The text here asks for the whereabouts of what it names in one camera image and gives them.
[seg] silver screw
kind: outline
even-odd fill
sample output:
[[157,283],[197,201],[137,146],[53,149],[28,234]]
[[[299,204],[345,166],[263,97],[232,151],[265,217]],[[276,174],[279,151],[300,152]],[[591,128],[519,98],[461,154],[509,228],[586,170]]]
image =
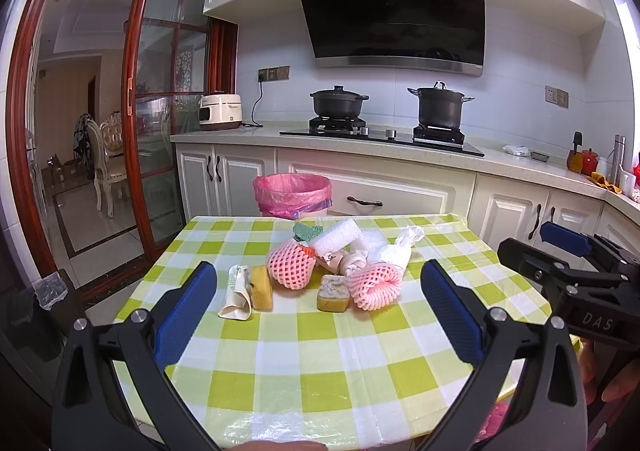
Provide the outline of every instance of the silver screw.
[[74,329],[80,332],[86,328],[86,319],[84,317],[79,317],[74,321]]
[[564,320],[561,317],[553,316],[551,318],[551,326],[553,328],[557,328],[558,330],[562,330],[564,328]]
[[494,321],[507,321],[506,310],[498,306],[493,307],[489,311],[489,315],[491,316],[491,319],[493,319]]
[[133,323],[142,323],[146,319],[146,310],[139,308],[131,313]]

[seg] power cord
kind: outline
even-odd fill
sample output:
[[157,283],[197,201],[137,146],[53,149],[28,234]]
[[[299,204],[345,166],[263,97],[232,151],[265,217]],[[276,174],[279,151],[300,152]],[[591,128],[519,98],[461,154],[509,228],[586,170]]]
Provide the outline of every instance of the power cord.
[[258,100],[254,103],[254,107],[251,109],[251,123],[241,123],[241,126],[247,126],[249,128],[262,128],[264,126],[264,124],[257,123],[254,119],[255,105],[257,105],[260,99],[262,99],[262,76],[261,75],[258,75],[258,81],[260,81],[260,97],[258,97]]

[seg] black range hood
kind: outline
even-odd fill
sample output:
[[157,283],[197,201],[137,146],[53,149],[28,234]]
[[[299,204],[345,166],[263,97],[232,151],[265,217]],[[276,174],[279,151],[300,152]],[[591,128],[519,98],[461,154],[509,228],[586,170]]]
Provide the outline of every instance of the black range hood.
[[484,0],[302,0],[319,66],[482,75]]

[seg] table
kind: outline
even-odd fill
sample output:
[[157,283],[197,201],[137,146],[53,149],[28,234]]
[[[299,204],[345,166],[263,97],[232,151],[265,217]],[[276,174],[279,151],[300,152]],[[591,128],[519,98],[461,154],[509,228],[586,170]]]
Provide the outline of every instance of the table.
[[[206,260],[218,272],[218,292],[178,364],[166,373],[189,409],[221,447],[251,439],[325,443],[332,451],[366,449],[433,430],[468,378],[420,290],[423,263],[437,258],[458,285],[487,306],[518,320],[543,323],[549,304],[455,215],[354,217],[390,242],[407,225],[426,236],[413,250],[394,304],[364,312],[316,310],[323,269],[300,291],[274,287],[273,311],[250,320],[223,320],[228,269],[262,265],[268,251],[292,236],[292,221],[196,217],[178,234],[119,312],[151,309]],[[336,218],[308,219],[327,227]],[[514,362],[502,389],[510,394],[522,370]],[[151,424],[131,378],[116,363],[133,415]]]

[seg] rice cooker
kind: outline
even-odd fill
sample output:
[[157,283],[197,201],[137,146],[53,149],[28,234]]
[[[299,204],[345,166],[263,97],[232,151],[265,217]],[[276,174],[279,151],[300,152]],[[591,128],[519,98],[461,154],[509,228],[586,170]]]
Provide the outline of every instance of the rice cooker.
[[238,94],[211,94],[200,101],[201,130],[230,130],[242,123],[242,106]]

